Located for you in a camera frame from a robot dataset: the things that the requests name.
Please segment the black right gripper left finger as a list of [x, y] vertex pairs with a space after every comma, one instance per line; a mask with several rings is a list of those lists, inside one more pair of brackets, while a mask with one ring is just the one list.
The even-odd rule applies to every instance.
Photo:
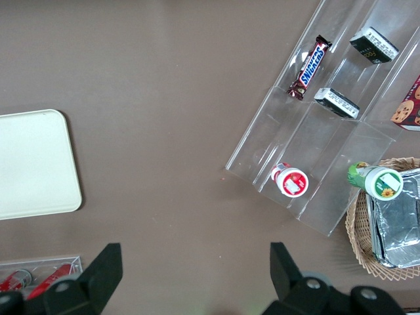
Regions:
[[101, 314], [123, 276], [120, 243], [109, 243], [76, 278], [64, 278], [42, 296], [45, 314]]

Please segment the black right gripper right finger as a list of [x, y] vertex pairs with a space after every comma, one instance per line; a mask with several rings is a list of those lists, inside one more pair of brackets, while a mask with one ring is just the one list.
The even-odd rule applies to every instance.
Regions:
[[321, 276], [305, 276], [282, 242], [270, 244], [270, 277], [278, 298], [264, 314], [347, 314], [348, 297]]

